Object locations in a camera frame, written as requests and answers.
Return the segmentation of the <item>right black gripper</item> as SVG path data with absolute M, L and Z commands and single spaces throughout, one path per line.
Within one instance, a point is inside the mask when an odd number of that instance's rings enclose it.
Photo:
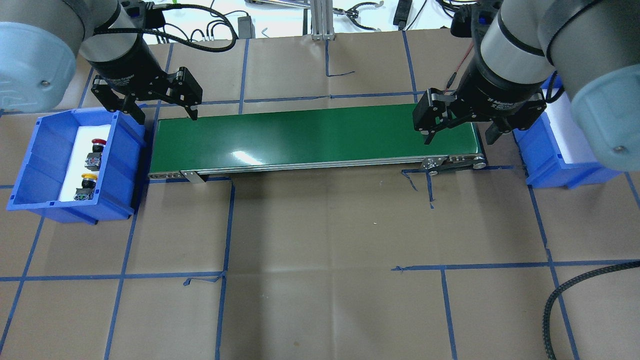
M 412 112 L 413 127 L 430 145 L 435 135 L 468 122 L 491 122 L 485 130 L 494 145 L 513 130 L 526 131 L 545 111 L 541 85 L 519 84 L 499 77 L 475 51 L 455 92 L 428 89 Z

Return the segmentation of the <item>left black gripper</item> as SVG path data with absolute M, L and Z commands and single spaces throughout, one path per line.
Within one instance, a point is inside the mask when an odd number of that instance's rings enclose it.
M 164 71 L 141 34 L 100 34 L 82 42 L 80 54 L 96 71 L 91 93 L 108 112 L 131 116 L 139 125 L 146 114 L 137 101 L 162 100 L 182 107 L 197 121 L 203 89 L 185 66 Z

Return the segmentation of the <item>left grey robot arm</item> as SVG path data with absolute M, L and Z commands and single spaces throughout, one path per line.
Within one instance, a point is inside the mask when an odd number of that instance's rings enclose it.
M 202 88 L 181 66 L 163 70 L 144 34 L 165 25 L 163 7 L 144 0 L 3 0 L 0 102 L 6 111 L 57 107 L 77 57 L 96 72 L 91 93 L 108 112 L 146 121 L 139 101 L 162 101 L 198 118 Z

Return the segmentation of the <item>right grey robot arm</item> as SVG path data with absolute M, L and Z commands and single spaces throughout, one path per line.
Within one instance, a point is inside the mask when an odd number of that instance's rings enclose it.
M 471 39 L 457 89 L 429 88 L 414 130 L 489 122 L 486 142 L 527 130 L 551 102 L 542 85 L 562 82 L 574 122 L 604 167 L 637 172 L 640 157 L 637 0 L 478 0 L 458 7 L 450 32 Z

